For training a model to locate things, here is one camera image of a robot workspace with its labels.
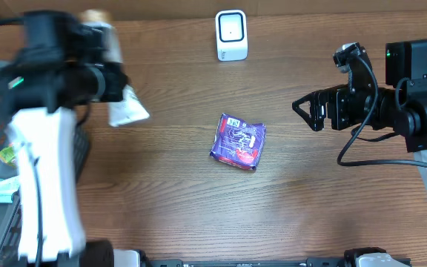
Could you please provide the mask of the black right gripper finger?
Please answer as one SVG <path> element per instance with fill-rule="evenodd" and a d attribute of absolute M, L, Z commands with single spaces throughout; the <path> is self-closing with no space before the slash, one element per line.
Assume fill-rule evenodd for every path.
<path fill-rule="evenodd" d="M 307 113 L 299 104 L 293 103 L 292 109 L 295 111 L 313 131 L 321 131 L 324 128 L 326 111 L 324 105 L 310 105 L 310 111 Z"/>
<path fill-rule="evenodd" d="M 327 93 L 325 91 L 314 91 L 308 95 L 294 101 L 292 108 L 298 110 L 299 106 L 303 103 L 310 102 L 311 107 L 321 108 L 327 102 Z"/>

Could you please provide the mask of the green juice pouch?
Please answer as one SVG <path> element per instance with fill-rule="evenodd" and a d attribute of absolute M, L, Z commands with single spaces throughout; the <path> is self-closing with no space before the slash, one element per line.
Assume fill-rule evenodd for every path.
<path fill-rule="evenodd" d="M 14 168 L 17 166 L 16 152 L 11 144 L 0 150 L 0 161 Z"/>

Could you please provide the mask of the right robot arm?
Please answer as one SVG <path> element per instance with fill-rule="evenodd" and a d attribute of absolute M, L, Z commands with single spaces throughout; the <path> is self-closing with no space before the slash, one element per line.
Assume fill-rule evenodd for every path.
<path fill-rule="evenodd" d="M 337 156 L 345 167 L 411 165 L 418 168 L 427 192 L 427 39 L 392 42 L 385 46 L 385 83 L 380 87 L 366 49 L 358 42 L 344 44 L 333 55 L 334 64 L 347 74 L 344 85 L 316 90 L 294 101 L 292 109 L 313 131 L 324 128 L 325 119 L 351 138 Z M 413 159 L 343 161 L 363 128 L 391 133 L 375 138 L 381 142 L 402 136 Z"/>

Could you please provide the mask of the white tube gold cap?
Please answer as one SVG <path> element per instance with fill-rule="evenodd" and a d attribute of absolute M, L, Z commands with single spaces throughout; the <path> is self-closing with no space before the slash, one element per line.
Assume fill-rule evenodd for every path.
<path fill-rule="evenodd" d="M 105 10 L 91 9 L 79 14 L 83 24 L 102 30 L 103 44 L 107 48 L 104 58 L 108 62 L 122 64 L 122 52 L 119 45 L 118 33 L 111 22 L 110 14 Z M 129 125 L 133 122 L 148 119 L 150 114 L 139 101 L 135 90 L 128 82 L 123 88 L 123 100 L 121 102 L 111 102 L 108 105 L 109 125 L 119 127 Z"/>

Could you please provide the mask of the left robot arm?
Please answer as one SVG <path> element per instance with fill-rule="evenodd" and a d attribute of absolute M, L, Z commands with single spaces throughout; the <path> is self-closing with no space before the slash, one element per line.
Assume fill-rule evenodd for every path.
<path fill-rule="evenodd" d="M 113 127 L 149 117 L 122 69 L 116 29 L 103 10 L 21 20 L 26 44 L 0 72 L 20 181 L 16 265 L 140 266 L 138 251 L 87 241 L 76 197 L 76 107 L 107 103 Z"/>

